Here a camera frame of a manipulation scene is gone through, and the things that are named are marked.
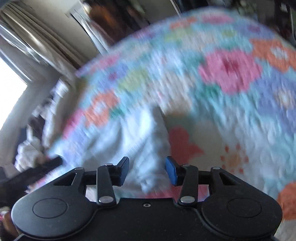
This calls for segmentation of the person's left hand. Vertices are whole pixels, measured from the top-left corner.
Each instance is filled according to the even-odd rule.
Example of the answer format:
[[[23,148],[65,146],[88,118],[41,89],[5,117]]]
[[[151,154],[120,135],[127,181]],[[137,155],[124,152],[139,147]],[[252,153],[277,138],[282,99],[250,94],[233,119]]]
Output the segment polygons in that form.
[[[14,241],[19,233],[11,219],[11,211],[3,211],[1,213],[1,240]]]

